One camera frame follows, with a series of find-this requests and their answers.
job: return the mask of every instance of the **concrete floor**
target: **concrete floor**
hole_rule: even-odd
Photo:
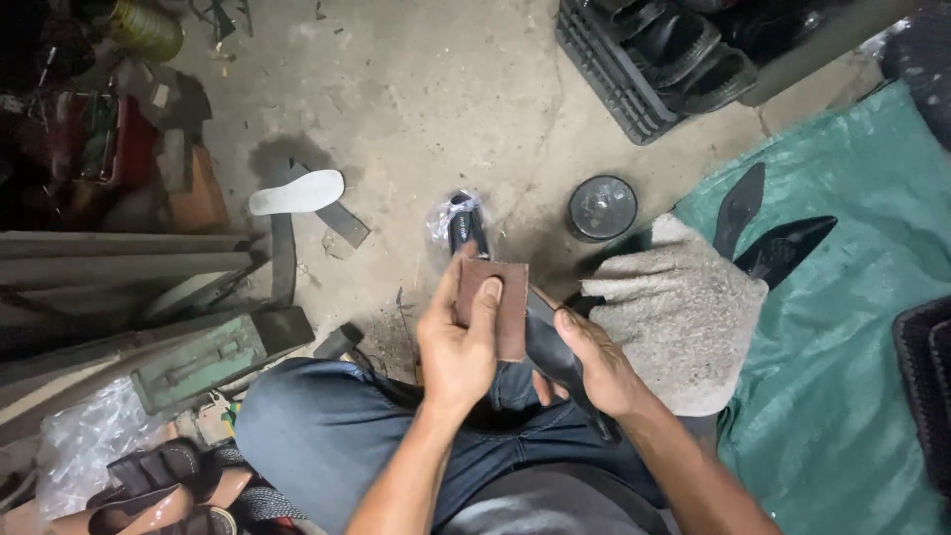
[[[252,0],[254,37],[238,18],[238,32],[223,43],[233,63],[212,59],[210,27],[185,19],[184,49],[170,65],[196,76],[209,95],[214,119],[204,139],[234,227],[267,228],[266,219],[246,215],[246,200],[275,183],[276,163],[294,157],[340,169],[341,203],[372,230],[353,251],[316,215],[294,215],[296,302],[318,341],[355,321],[366,329],[365,351],[388,374],[412,377],[396,297],[402,288],[403,304],[413,306],[405,309],[412,328],[440,260],[427,252],[426,216],[453,189],[472,188],[487,201],[500,259],[530,262],[533,281],[564,297],[578,260],[594,250],[561,223],[577,184],[602,172],[621,176],[637,192],[644,224],[764,141],[771,125],[775,131],[831,101],[808,89],[787,98],[798,105],[792,112],[790,102],[771,114],[732,105],[637,147],[554,42],[556,7],[556,0]],[[828,92],[828,80],[819,87]],[[269,289],[263,269],[246,291]]]

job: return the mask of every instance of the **teal tarp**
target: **teal tarp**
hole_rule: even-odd
[[[675,213],[712,239],[755,162],[766,195],[740,253],[776,225],[839,225],[773,290],[721,418],[719,454],[786,535],[951,533],[929,485],[891,323],[951,295],[951,166],[904,84],[770,139]]]

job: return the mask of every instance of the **denim jeans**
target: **denim jeans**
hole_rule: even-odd
[[[421,399],[421,388],[351,363],[290,359],[248,389],[235,439],[271,485],[329,535],[340,535],[399,446]],[[489,395],[453,441],[434,530],[495,478],[547,463],[597,466],[651,505],[664,506],[629,441],[603,443],[571,403],[542,407],[531,369],[502,364]]]

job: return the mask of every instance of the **person's right hand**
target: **person's right hand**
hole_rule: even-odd
[[[616,419],[652,405],[644,402],[653,394],[600,325],[561,308],[554,328],[584,366],[585,392],[594,406]]]

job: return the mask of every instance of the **brown leather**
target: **brown leather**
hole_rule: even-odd
[[[143,535],[181,521],[194,505],[191,492],[175,485],[58,518],[49,527],[56,535]]]
[[[462,261],[456,319],[469,326],[473,298],[489,277],[502,280],[502,301],[495,317],[495,344],[498,360],[519,362],[525,357],[525,304],[529,291],[527,264],[503,264],[467,258]]]
[[[231,467],[222,470],[222,477],[218,480],[218,485],[211,492],[211,496],[201,503],[201,505],[210,505],[221,509],[227,509],[238,499],[238,495],[247,486],[248,482],[254,476],[250,468]]]

